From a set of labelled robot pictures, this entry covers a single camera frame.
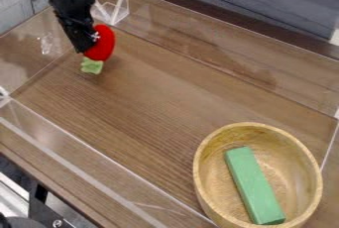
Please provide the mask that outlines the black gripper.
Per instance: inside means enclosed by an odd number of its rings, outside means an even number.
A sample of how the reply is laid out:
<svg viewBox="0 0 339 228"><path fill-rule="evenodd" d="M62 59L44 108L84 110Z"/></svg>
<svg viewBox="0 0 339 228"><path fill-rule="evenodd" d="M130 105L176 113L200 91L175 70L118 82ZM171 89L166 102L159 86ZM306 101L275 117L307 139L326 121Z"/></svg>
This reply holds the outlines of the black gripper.
<svg viewBox="0 0 339 228"><path fill-rule="evenodd" d="M51 0L59 22L79 53L100 39L90 13L95 0Z"/></svg>

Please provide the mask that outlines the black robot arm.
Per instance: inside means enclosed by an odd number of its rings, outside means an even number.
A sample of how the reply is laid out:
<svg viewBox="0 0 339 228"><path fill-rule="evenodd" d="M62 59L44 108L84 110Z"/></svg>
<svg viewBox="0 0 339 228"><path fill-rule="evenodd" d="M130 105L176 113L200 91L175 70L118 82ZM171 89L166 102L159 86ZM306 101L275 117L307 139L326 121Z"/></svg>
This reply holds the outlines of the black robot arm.
<svg viewBox="0 0 339 228"><path fill-rule="evenodd" d="M91 16L95 0L50 0L55 15L78 53L91 49L98 40Z"/></svg>

